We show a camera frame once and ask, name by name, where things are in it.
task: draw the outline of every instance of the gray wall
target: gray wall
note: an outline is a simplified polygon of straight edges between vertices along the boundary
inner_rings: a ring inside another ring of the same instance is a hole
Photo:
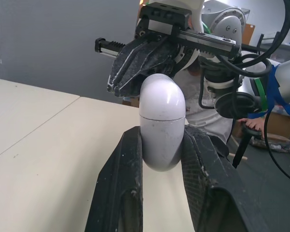
[[[95,39],[133,39],[138,0],[0,0],[0,79],[110,102],[113,59]]]

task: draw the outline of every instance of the cardboard box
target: cardboard box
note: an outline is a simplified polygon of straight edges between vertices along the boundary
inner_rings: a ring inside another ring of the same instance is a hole
[[[269,122],[267,125],[267,132],[290,138],[290,116],[281,115],[277,113],[271,113]],[[232,135],[238,138],[243,136],[241,125],[236,122]]]

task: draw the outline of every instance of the white t-shirt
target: white t-shirt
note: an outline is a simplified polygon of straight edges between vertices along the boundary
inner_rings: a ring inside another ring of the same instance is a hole
[[[279,64],[273,60],[270,62],[274,65]],[[265,69],[263,63],[258,63],[246,68],[249,72],[260,72]],[[200,77],[192,76],[187,70],[180,71],[174,77],[174,81],[181,88],[186,100],[186,119],[189,124],[196,126],[207,134],[211,134],[220,138],[224,143],[231,133],[233,119],[220,116],[216,110],[202,109],[199,106],[198,99],[200,94]],[[203,105],[214,106],[214,100],[204,89]]]

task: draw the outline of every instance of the wooden stick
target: wooden stick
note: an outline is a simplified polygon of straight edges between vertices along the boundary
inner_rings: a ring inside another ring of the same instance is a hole
[[[239,146],[238,142],[234,139],[233,135],[231,135],[231,138],[233,140],[233,142],[235,143],[235,145],[237,145],[237,147]]]
[[[229,156],[235,157],[235,154],[229,153]],[[248,160],[248,158],[246,156],[243,156],[242,157],[242,160]]]

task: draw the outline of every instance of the person's hand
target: person's hand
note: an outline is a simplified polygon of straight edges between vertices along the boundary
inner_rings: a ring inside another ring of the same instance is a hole
[[[245,122],[246,126],[248,126],[251,129],[255,129],[256,131],[262,132],[262,138],[264,138],[264,118],[255,118],[255,119],[249,119],[249,118],[242,118],[238,120],[239,122]]]

